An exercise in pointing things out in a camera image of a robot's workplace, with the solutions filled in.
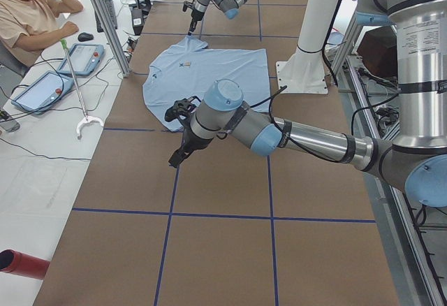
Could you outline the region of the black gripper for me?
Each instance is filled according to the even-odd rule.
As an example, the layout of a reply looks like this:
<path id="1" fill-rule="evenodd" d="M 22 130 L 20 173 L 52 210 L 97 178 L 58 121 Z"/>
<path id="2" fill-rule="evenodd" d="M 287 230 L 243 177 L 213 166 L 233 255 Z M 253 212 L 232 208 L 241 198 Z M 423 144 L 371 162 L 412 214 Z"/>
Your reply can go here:
<path id="1" fill-rule="evenodd" d="M 166 122 L 172 122 L 174 119 L 177 119 L 183 127 L 182 144 L 168 160 L 169 165 L 172 167 L 179 167 L 185 159 L 189 158 L 190 154 L 196 150 L 205 149 L 212 142 L 211 138 L 200 138 L 191 128 L 192 115 L 197 108 L 193 100 L 200 101 L 197 96 L 175 101 L 174 105 L 167 109 L 164 115 Z"/>
<path id="2" fill-rule="evenodd" d="M 184 1 L 182 10 L 186 12 L 188 8 L 191 9 L 191 23 L 187 35 L 191 36 L 196 30 L 197 23 L 204 17 L 204 5 L 199 0 Z"/>

